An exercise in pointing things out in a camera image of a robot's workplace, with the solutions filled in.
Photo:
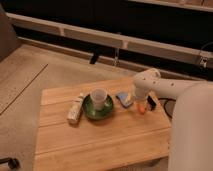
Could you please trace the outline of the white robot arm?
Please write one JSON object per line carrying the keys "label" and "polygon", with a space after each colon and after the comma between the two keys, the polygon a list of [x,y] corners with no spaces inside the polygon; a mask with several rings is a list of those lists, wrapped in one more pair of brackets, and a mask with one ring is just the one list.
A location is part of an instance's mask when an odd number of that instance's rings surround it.
{"label": "white robot arm", "polygon": [[213,171],[213,81],[165,79],[151,68],[133,77],[134,96],[176,100],[168,171]]}

